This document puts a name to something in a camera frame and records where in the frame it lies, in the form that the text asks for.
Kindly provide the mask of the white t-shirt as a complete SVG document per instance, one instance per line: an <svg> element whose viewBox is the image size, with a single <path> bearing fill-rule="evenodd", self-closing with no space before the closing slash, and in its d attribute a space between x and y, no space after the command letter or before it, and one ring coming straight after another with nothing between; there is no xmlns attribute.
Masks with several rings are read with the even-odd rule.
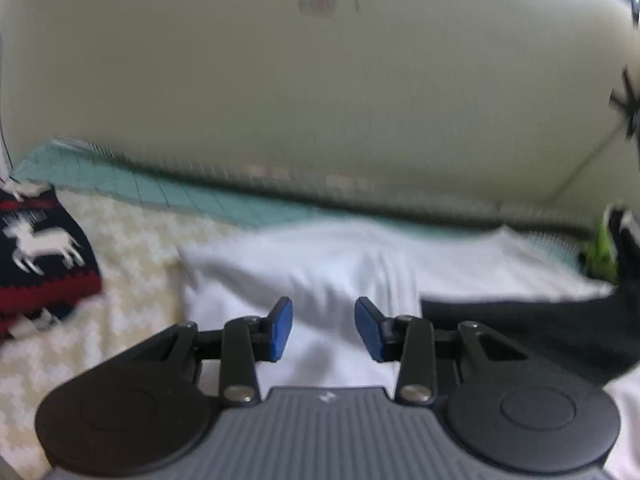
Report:
<svg viewBox="0 0 640 480"><path fill-rule="evenodd" d="M354 323L355 302L371 299L389 316L419 315L421 304L510 302L515 312L548 301L599 299L612 318L614 286L586 278L501 228L478 235L420 237L373 221L311 222L182 246L186 316L210 330L261 315L281 297L294 306L284 356L262 363L264 390L280 386L393 389L396 364L371 360Z"/></svg>

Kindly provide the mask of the beige zigzag patterned bedsheet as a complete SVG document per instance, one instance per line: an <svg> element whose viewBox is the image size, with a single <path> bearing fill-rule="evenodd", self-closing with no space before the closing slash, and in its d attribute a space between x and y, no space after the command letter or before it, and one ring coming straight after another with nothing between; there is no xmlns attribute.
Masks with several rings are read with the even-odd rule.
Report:
<svg viewBox="0 0 640 480"><path fill-rule="evenodd" d="M61 324L1 348L1 456L23 479L49 469L34 430L46 394L180 321L179 247L238 232L226 220L98 194L58 197L88 235L103 290Z"/></svg>

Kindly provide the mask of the teal quilted mattress pad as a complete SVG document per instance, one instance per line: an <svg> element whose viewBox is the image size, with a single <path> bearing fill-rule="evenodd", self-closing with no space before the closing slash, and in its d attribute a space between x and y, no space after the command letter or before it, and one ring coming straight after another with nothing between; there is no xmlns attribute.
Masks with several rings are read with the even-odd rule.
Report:
<svg viewBox="0 0 640 480"><path fill-rule="evenodd" d="M53 139L11 158L10 175L137 205L190 211L243 228L348 216L434 234L476 234L507 226L570 266L578 265L578 254L594 231L585 214L545 206L392 191L363 178L279 168L128 157L72 139Z"/></svg>

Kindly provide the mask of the black folded garment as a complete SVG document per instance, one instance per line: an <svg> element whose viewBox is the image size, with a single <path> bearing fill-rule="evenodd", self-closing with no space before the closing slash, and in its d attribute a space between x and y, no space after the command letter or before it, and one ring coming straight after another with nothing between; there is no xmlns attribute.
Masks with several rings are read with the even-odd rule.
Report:
<svg viewBox="0 0 640 480"><path fill-rule="evenodd" d="M464 321L484 324L538 356L598 385L639 362L639 286L563 302L421 300L422 316L441 330Z"/></svg>

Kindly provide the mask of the dark reindeer knit sweater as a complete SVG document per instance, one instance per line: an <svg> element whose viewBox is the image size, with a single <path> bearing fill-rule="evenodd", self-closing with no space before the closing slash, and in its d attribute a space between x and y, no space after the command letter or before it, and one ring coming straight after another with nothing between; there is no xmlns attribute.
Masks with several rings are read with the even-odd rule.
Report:
<svg viewBox="0 0 640 480"><path fill-rule="evenodd" d="M44 332L102 292L87 235L50 184L1 182L1 340Z"/></svg>

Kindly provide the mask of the green and black object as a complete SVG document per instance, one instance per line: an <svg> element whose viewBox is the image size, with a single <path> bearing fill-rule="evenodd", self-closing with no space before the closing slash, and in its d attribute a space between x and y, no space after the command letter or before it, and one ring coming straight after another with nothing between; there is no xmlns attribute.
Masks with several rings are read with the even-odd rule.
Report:
<svg viewBox="0 0 640 480"><path fill-rule="evenodd" d="M629 207L606 207L580 262L594 280L616 286L639 283L639 218Z"/></svg>

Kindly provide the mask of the black tape cross on wall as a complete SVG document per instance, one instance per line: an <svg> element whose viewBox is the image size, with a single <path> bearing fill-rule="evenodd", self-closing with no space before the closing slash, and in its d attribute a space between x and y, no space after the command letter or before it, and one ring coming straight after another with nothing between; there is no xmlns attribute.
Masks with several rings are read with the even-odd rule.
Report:
<svg viewBox="0 0 640 480"><path fill-rule="evenodd" d="M608 104L621 112L626 120L625 139L630 141L634 136L639 136L639 91L630 78L628 67L622 70L623 90L612 89Z"/></svg>

